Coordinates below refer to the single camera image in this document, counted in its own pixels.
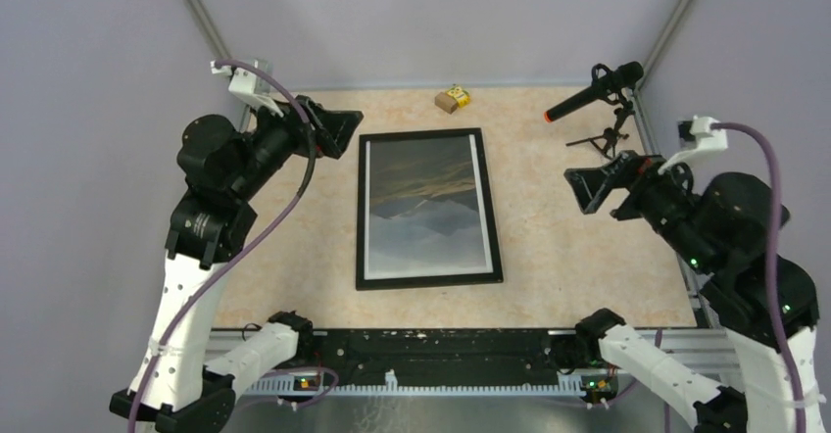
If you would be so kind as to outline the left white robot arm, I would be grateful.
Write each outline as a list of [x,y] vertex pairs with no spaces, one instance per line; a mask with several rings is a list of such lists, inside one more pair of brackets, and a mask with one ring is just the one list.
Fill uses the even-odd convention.
[[305,95],[259,108],[241,131],[221,115],[187,125],[176,161],[186,191],[165,242],[165,278],[147,350],[111,413],[131,432],[219,432],[242,394],[272,369],[302,367],[314,355],[313,325],[279,312],[224,355],[207,359],[228,271],[255,247],[252,198],[292,157],[338,159],[363,121],[354,110],[328,110]]

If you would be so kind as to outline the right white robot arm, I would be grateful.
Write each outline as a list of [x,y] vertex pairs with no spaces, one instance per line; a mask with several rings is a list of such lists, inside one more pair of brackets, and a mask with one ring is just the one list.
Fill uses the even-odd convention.
[[628,372],[696,432],[824,430],[813,362],[815,285],[801,267],[767,252],[771,191],[763,181],[725,172],[696,194],[687,165],[631,151],[598,168],[570,168],[564,176],[587,215],[612,190],[625,190],[612,216],[644,220],[707,277],[702,295],[733,346],[744,386],[697,373],[609,309],[576,325],[574,352],[582,363],[606,362]]

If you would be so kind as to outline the black microphone on tripod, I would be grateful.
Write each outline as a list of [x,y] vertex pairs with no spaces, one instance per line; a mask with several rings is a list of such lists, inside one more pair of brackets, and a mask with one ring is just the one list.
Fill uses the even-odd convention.
[[634,116],[634,103],[626,97],[624,90],[633,88],[643,76],[643,66],[637,61],[623,64],[615,70],[599,63],[592,67],[590,84],[548,109],[544,113],[545,121],[560,120],[597,101],[603,101],[613,106],[615,115],[613,126],[605,128],[599,135],[566,144],[567,147],[585,143],[591,144],[603,157],[611,160],[616,155],[618,141],[629,137],[628,134],[621,131],[622,127],[629,117]]

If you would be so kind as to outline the small cardboard yellow box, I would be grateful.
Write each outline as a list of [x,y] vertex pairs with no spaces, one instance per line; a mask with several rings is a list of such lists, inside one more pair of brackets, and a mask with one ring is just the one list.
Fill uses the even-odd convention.
[[471,102],[471,96],[461,85],[454,85],[436,94],[434,105],[447,114],[453,114]]

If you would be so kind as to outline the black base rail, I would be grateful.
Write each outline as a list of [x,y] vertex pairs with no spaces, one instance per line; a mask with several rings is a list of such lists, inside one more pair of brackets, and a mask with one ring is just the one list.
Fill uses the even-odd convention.
[[391,374],[410,388],[552,387],[598,371],[571,330],[326,329],[302,342],[281,368],[330,368],[344,388],[379,386]]

